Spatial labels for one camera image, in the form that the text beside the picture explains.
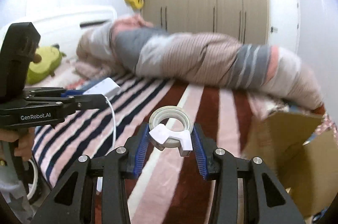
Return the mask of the grey left sleeve forearm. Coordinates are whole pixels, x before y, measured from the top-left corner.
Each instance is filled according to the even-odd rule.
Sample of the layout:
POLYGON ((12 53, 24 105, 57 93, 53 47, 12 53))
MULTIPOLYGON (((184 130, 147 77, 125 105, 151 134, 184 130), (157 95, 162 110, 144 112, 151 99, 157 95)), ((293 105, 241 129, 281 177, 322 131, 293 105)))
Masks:
POLYGON ((10 152, 10 144, 1 141, 1 194, 21 223, 30 223, 34 210, 30 202, 38 186, 38 170, 30 159, 18 158, 23 173, 18 174, 10 152))

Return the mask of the person's left hand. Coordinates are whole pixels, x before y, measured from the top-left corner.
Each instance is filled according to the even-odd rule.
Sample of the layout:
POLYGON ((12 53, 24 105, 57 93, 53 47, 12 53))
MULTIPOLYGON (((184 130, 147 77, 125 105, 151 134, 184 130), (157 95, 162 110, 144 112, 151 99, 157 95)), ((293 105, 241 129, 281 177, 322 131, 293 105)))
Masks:
POLYGON ((26 133, 20 135, 18 131, 1 129, 1 141, 13 143, 18 141, 18 146, 14 149, 14 155, 21 157, 23 161, 28 161, 32 156, 34 145, 35 127, 28 129, 26 133))

